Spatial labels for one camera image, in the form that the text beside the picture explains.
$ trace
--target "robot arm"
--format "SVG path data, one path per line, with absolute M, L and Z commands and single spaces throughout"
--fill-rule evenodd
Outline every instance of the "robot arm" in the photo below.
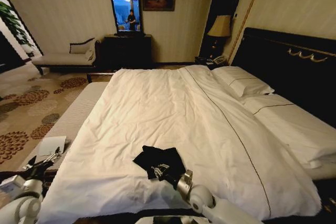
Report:
M 1 223 L 34 224 L 40 208 L 41 201 L 33 196 L 15 199 L 1 209 Z
M 12 201 L 0 209 L 1 224 L 34 224 L 41 208 L 43 176 L 46 169 L 60 157 L 59 148 L 46 160 L 34 164 L 32 158 L 21 175 L 5 179 L 0 189 Z
M 230 201 L 212 195 L 205 186 L 193 185 L 191 170 L 187 170 L 179 180 L 173 179 L 165 172 L 163 176 L 195 212 L 214 224 L 263 224 Z

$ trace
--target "white cushion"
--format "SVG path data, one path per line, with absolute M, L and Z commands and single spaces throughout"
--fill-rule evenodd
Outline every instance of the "white cushion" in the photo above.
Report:
M 45 54 L 44 56 L 32 57 L 32 62 L 35 65 L 92 65 L 96 59 L 93 55 L 92 59 L 88 60 L 86 54 Z
M 90 43 L 89 43 L 89 48 L 88 48 L 88 50 L 85 52 L 85 58 L 87 59 L 87 60 L 91 60 L 94 56 L 94 54 L 95 54 L 95 48 L 94 48 L 94 45 L 95 45 L 95 43 L 96 43 L 96 40 L 95 39 L 93 39 L 92 41 L 90 41 Z
M 244 94 L 267 94 L 274 92 L 274 89 L 268 84 L 240 67 L 221 67 L 212 70 L 212 72 L 217 79 L 229 85 L 239 97 L 242 97 Z
M 277 95 L 245 99 L 244 106 L 281 142 L 305 168 L 321 160 L 336 162 L 336 129 Z

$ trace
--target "potted plant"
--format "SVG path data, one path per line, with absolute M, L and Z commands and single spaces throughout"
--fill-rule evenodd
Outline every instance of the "potted plant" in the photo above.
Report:
M 11 6 L 0 1 L 0 17 L 2 21 L 6 24 L 24 51 L 27 54 L 30 54 L 33 52 L 33 49 L 31 48 L 32 44 L 29 43 L 26 32 L 22 30 L 19 19 L 12 13 L 12 11 L 14 10 Z

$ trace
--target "paper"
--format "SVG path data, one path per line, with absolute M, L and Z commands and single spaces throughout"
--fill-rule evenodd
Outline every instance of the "paper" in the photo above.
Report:
M 38 156 L 46 156 L 55 153 L 55 150 L 59 147 L 60 153 L 64 151 L 64 144 L 66 136 L 51 136 L 45 137 L 40 143 L 38 149 Z

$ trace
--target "dresser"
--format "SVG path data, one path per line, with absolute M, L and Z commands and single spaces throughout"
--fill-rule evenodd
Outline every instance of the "dresser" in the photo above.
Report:
M 106 35 L 101 43 L 100 55 L 105 69 L 152 68 L 152 36 Z

